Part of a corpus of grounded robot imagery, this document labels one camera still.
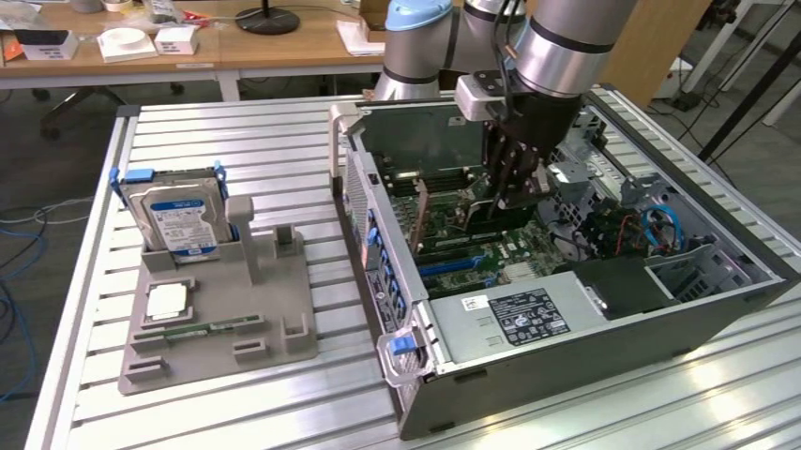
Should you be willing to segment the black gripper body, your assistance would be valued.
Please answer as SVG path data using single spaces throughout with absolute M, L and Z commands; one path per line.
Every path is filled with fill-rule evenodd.
M 510 101 L 510 113 L 499 126 L 504 135 L 550 159 L 583 106 L 582 96 L 552 97 L 531 91 L 512 95 Z

